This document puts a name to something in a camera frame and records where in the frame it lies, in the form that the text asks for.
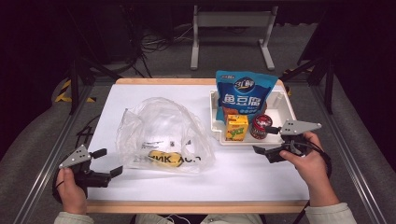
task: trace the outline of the dark background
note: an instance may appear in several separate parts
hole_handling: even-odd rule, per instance
[[[129,41],[133,35],[139,37],[139,29],[150,27],[171,38],[173,28],[190,23],[192,16],[190,6],[124,6],[134,12],[126,21],[120,6],[74,6],[65,10],[51,7],[45,0],[7,0],[0,4],[0,158],[24,127],[51,107],[53,90],[68,76],[68,66],[77,52],[97,63],[129,62],[137,51]],[[325,8],[281,6],[276,25],[319,22]],[[392,106],[396,101],[396,36],[392,32],[396,18],[387,1],[347,5],[339,12],[337,18],[330,17],[319,26],[302,59],[315,58],[331,40],[338,41],[333,58],[335,74],[395,169],[394,146],[390,144],[395,134],[391,115],[396,112]],[[125,27],[131,21],[134,29],[128,30]]]

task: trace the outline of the human hand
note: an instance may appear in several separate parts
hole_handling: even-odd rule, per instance
[[[64,211],[71,214],[86,215],[87,200],[84,190],[76,185],[73,171],[63,168],[59,171],[56,185],[64,205]]]
[[[304,138],[322,148],[318,136],[311,132],[304,133]],[[326,174],[326,163],[315,150],[309,150],[305,157],[299,157],[286,150],[280,151],[279,155],[283,159],[291,162],[299,172],[301,178],[308,186],[315,185],[328,179]]]
[[[308,142],[322,149],[316,134],[306,132],[304,133],[304,137]],[[339,203],[330,184],[330,180],[327,177],[326,162],[318,152],[310,150],[305,157],[299,157],[291,152],[282,150],[279,155],[291,162],[305,181],[309,189],[311,206],[327,206]]]

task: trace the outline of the red can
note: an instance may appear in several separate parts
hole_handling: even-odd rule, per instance
[[[256,139],[264,139],[267,136],[265,127],[272,126],[272,119],[268,115],[260,114],[251,122],[250,134]]]

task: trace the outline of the person's left hand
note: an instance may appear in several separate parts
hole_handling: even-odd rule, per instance
[[[86,215],[87,200],[84,190],[76,185],[73,171],[63,168],[59,171],[56,185],[64,205],[64,211],[71,214]]]

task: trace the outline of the wooden table edge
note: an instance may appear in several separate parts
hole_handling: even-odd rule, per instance
[[[116,84],[126,85],[216,85],[216,79],[210,78],[133,78],[124,77],[116,81]],[[283,82],[278,79],[276,85],[285,89]]]
[[[103,202],[88,201],[88,213],[115,214],[277,214],[300,213],[306,200],[285,202]]]

